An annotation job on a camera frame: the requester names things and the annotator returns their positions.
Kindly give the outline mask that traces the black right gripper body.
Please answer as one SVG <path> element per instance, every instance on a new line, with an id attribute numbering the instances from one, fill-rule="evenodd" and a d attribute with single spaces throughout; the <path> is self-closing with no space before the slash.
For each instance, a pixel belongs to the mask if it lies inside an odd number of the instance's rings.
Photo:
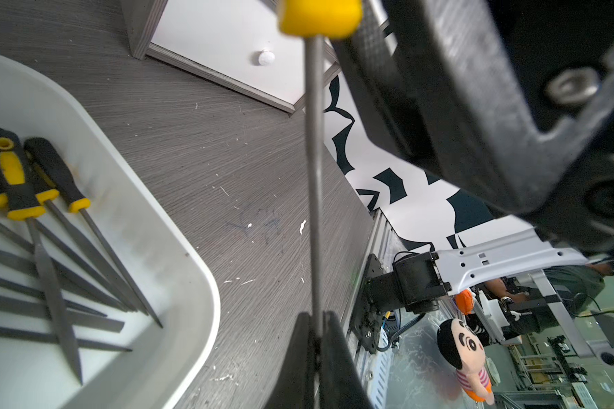
<path id="1" fill-rule="evenodd" d="M 614 1 L 386 1 L 334 51 L 369 139 L 614 255 Z"/>

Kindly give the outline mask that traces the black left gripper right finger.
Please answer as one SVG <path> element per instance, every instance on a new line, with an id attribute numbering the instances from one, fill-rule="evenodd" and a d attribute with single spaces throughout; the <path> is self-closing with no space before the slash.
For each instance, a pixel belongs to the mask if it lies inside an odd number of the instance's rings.
<path id="1" fill-rule="evenodd" d="M 372 408 L 334 311 L 322 317 L 319 378 L 320 408 Z"/>

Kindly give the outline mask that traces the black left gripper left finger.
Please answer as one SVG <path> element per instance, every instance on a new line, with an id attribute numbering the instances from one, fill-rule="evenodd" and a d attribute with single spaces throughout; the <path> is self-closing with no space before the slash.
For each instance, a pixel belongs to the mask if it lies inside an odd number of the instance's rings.
<path id="1" fill-rule="evenodd" d="M 295 321 L 288 350 L 264 408 L 308 408 L 315 402 L 316 334 L 309 313 Z"/>

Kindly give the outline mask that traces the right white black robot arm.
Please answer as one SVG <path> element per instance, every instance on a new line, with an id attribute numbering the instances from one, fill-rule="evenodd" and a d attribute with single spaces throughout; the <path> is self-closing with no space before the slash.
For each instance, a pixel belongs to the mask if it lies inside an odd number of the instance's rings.
<path id="1" fill-rule="evenodd" d="M 614 256 L 614 1 L 370 2 L 333 43 L 371 141 L 530 224 L 441 252 L 450 293 Z"/>

